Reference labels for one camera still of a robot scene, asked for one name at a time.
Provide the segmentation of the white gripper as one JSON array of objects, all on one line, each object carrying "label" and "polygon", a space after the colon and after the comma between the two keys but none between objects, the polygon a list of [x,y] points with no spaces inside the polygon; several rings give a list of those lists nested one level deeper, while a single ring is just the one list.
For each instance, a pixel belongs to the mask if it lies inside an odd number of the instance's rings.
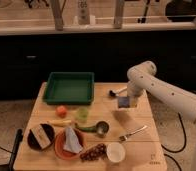
[{"label": "white gripper", "polygon": [[[144,89],[139,87],[136,83],[133,81],[129,81],[127,83],[127,95],[131,98],[131,107],[136,108],[138,104],[138,97],[140,97],[144,92]],[[127,96],[120,97],[121,101],[128,101]]]}]

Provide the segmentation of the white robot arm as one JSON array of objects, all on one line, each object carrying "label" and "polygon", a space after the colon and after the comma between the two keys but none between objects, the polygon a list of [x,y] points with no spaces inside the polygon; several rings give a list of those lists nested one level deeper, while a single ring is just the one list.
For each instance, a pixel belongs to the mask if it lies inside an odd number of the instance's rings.
[{"label": "white robot arm", "polygon": [[[196,94],[156,78],[156,72],[156,65],[152,61],[145,61],[129,68],[127,96],[124,99],[124,105],[119,105],[119,107],[135,107],[138,98],[146,90],[196,125]],[[196,171],[196,147],[191,171]]]}]

